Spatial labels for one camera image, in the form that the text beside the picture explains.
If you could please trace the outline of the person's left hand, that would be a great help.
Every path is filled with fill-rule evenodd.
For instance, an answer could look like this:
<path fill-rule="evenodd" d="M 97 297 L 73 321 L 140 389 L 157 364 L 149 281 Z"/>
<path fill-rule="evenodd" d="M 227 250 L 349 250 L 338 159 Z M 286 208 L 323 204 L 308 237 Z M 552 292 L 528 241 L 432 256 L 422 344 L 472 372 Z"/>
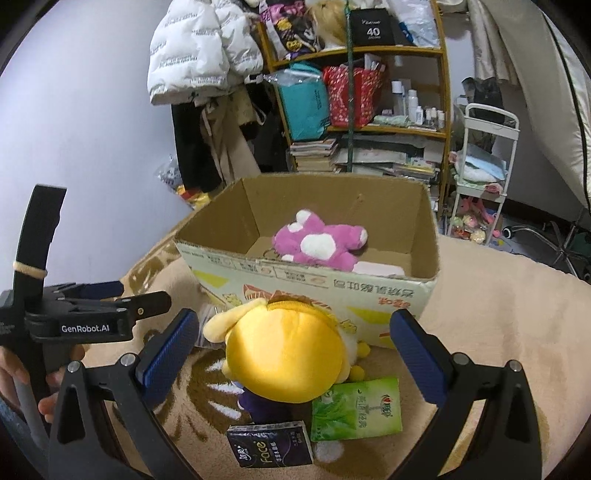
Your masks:
<path fill-rule="evenodd" d="M 1 346 L 1 397 L 6 400 L 14 409 L 21 410 L 21 404 L 16 392 L 16 382 L 23 385 L 30 384 L 30 375 L 21 360 L 6 347 Z M 75 345 L 70 352 L 70 361 L 82 361 L 85 357 L 83 345 Z M 61 386 L 66 365 L 59 370 L 49 373 L 46 376 L 47 384 L 57 389 Z M 54 409 L 57 404 L 59 393 L 52 393 L 38 402 L 38 412 L 43 416 L 45 422 L 52 424 L 54 420 Z"/>

